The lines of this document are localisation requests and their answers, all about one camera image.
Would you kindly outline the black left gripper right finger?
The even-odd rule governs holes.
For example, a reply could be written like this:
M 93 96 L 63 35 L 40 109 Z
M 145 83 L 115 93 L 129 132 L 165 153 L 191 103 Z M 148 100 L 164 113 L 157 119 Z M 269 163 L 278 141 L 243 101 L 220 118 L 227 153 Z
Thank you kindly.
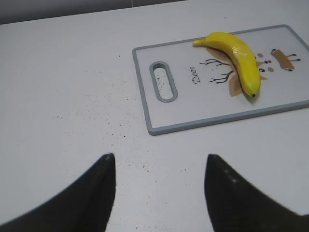
M 298 215 L 257 189 L 219 155 L 209 154 L 205 199 L 215 232 L 307 232 L 308 215 Z

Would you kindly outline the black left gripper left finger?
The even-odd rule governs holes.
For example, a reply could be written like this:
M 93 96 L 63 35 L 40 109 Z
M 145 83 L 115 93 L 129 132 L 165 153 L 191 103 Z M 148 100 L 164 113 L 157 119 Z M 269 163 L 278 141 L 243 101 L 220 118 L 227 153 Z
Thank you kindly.
M 114 154 L 102 155 L 55 197 L 1 225 L 2 232 L 103 232 L 116 193 Z

